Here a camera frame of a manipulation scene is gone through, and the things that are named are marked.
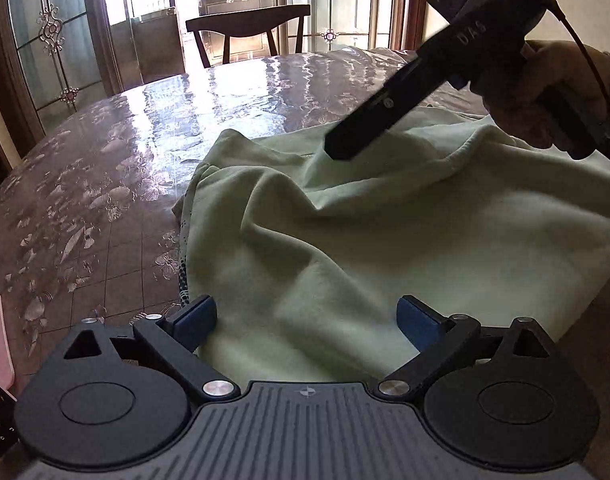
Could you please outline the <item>operator right hand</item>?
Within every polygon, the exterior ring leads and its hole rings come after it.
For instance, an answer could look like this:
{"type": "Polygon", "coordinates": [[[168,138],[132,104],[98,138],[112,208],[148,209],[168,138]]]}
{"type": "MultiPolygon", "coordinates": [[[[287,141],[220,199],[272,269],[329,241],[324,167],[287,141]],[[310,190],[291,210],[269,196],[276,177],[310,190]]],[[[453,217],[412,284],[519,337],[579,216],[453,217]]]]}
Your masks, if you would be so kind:
{"type": "Polygon", "coordinates": [[[496,64],[471,82],[496,125],[534,148],[571,153],[576,143],[557,124],[554,110],[576,108],[583,117],[610,122],[610,53],[572,41],[530,40],[516,70],[496,64]]]}

